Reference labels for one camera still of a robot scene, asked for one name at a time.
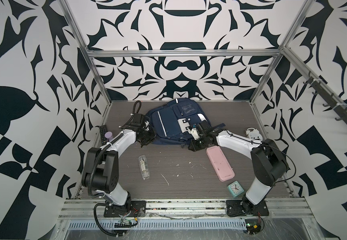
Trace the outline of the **navy blue student backpack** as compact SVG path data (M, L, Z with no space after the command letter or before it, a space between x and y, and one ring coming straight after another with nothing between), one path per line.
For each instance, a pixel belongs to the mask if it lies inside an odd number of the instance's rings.
M189 146L193 137L188 129L202 121L207 121L211 125L200 105L188 98L172 100L148 111L146 116L155 132L153 143L156 145ZM222 124L221 132L224 130L225 124Z

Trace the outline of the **aluminium frame rail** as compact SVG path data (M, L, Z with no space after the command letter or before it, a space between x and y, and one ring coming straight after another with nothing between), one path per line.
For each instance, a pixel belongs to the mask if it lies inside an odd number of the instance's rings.
M66 200L59 218L91 218L93 207L104 200ZM267 209L272 218L313 218L304 198L267 198ZM227 215L227 199L149 199L144 208L146 214L167 217L221 217Z

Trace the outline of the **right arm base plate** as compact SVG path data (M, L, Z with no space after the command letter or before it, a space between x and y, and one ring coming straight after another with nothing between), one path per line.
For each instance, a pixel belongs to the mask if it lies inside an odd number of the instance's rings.
M270 215L269 209L265 201L259 202L257 205L253 205L248 200L227 200L227 215L229 217L241 217L241 216L264 216Z

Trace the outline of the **black remote control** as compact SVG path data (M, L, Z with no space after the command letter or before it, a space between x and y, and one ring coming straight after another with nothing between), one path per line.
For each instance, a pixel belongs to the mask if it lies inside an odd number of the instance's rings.
M107 127L106 125L102 125L99 127L99 134L100 134L100 141L101 145L106 145L108 143L108 138L105 137L105 134L107 133Z

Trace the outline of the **small purple bottle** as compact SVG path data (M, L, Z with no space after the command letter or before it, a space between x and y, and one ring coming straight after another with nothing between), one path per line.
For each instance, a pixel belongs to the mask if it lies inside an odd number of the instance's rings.
M110 142L113 139L113 133L112 132L106 132L104 134L104 137Z

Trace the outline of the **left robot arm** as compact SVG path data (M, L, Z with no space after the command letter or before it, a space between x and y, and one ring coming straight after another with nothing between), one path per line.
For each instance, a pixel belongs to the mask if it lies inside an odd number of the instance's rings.
M130 199L119 181L119 158L128 147L138 142L143 147L155 139L149 117L133 114L130 123L124 126L110 142L88 150L81 176L81 185L90 198L103 198L116 206L125 206Z

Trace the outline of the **pink pencil case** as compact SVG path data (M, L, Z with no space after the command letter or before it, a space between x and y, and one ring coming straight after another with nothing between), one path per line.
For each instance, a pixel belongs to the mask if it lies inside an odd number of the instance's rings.
M207 148L206 154L221 182L231 180L235 177L231 165L219 146Z

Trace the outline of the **clear plastic pen box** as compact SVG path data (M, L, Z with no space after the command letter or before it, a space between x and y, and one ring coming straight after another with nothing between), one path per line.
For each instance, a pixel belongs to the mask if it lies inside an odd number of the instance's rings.
M150 172L149 172L149 168L147 164L147 158L145 155L138 157L138 164L139 164L141 177L143 178L143 180L148 179L150 176Z

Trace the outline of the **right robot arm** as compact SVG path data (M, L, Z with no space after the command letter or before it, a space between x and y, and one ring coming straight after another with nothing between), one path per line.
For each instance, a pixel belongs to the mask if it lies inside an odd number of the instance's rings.
M257 206L290 169L287 156L278 149L273 140L255 141L235 135L224 127L224 124L211 127L207 121L197 124L191 128L194 139L191 140L189 150L196 152L215 145L248 157L253 164L255 179L242 200L247 206Z

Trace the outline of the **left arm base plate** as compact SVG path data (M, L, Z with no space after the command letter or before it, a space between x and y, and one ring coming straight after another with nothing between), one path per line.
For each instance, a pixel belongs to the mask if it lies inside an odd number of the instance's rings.
M105 202L106 207L103 216L105 218L117 218L121 216L133 216L135 212L145 210L146 201L131 201L126 202L124 206L118 206Z

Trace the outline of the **green square alarm clock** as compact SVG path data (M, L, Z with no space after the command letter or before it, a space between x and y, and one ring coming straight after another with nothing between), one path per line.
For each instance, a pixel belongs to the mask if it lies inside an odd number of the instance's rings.
M238 197L239 195L245 192L245 190L243 189L243 187L240 185L238 181L234 181L233 183L229 184L228 190L234 198Z

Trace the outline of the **wall hook rail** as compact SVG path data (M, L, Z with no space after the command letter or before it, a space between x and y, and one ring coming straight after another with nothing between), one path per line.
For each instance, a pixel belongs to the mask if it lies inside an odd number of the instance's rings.
M328 85L311 71L308 72L308 80L304 85L312 87L313 96L319 96L325 102L323 107L333 110L337 117L336 121L343 121L347 125L347 103L345 103Z

